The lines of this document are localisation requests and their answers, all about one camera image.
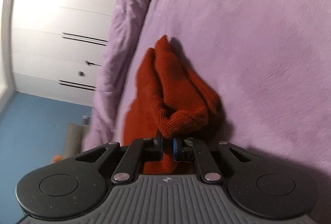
red garment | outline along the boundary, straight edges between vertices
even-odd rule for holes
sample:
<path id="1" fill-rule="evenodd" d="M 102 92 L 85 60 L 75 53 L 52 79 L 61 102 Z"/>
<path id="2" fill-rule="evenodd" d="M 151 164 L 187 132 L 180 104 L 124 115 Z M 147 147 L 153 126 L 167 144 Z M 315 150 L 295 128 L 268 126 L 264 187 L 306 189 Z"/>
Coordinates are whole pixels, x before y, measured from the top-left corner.
<path id="1" fill-rule="evenodd" d="M 160 130 L 166 140 L 175 136 L 206 139 L 221 122 L 218 95 L 175 55 L 163 36 L 149 48 L 137 73 L 137 98 L 126 116 L 124 143 L 155 137 Z M 176 167 L 172 147 L 165 141 L 162 161 L 147 162 L 145 174 L 170 174 Z"/>

ribbed surface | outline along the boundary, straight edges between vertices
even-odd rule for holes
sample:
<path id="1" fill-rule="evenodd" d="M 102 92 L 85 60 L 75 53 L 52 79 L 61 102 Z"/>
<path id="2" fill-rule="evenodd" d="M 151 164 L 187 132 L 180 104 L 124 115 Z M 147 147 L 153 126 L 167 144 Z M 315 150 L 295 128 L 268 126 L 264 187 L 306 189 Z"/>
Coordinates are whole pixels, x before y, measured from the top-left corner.
<path id="1" fill-rule="evenodd" d="M 25 218 L 20 224 L 47 224 Z M 295 220 L 258 219 L 235 207 L 219 186 L 199 182 L 195 175 L 140 175 L 133 184 L 113 188 L 96 210 L 57 224 L 314 224 Z"/>

silver screw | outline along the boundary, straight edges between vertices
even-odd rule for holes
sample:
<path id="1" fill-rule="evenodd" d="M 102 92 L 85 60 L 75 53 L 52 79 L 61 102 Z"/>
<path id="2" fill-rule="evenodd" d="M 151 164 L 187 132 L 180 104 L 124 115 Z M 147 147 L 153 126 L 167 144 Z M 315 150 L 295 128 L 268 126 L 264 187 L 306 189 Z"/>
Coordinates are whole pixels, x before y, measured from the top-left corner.
<path id="1" fill-rule="evenodd" d="M 217 173 L 208 173 L 205 174 L 205 179 L 208 181 L 218 181 L 221 179 L 221 175 Z"/>
<path id="2" fill-rule="evenodd" d="M 130 175 L 128 173 L 117 173 L 114 174 L 114 179 L 116 181 L 126 181 L 130 178 Z"/>

purple blanket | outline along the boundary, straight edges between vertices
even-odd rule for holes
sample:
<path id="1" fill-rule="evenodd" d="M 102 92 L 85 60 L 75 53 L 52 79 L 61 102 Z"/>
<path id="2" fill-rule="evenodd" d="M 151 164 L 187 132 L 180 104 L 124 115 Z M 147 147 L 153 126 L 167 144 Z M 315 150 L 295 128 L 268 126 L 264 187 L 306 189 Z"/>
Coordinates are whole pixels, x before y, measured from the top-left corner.
<path id="1" fill-rule="evenodd" d="M 125 65 L 100 78 L 84 148 L 122 142 L 137 68 L 147 48 L 168 35 L 222 99 L 227 122 L 215 141 L 226 139 L 306 169 L 320 187 L 312 217 L 330 223 L 331 1 L 151 0 L 144 8 L 145 20 L 136 25 L 142 27 L 140 36 L 127 44 L 125 60 L 120 58 Z M 114 30 L 110 33 L 109 46 L 117 46 Z M 111 51 L 106 63 L 116 59 Z M 112 79 L 120 81 L 113 88 L 115 104 L 110 93 L 100 92 Z M 108 115 L 101 116 L 102 111 Z"/>

knit fabric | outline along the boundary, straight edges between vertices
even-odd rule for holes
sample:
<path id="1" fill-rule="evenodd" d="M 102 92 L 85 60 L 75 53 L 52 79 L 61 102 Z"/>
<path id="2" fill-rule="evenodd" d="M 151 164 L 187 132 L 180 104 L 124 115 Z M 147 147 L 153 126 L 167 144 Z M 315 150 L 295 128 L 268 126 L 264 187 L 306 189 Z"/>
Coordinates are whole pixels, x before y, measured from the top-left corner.
<path id="1" fill-rule="evenodd" d="M 165 145 L 162 161 L 145 163 L 146 174 L 170 174 L 177 164 L 171 143 L 176 136 L 208 139 L 223 119 L 218 95 L 183 64 L 167 37 L 149 48 L 137 72 L 137 97 L 126 116 L 124 143 L 155 137 L 160 130 Z"/>

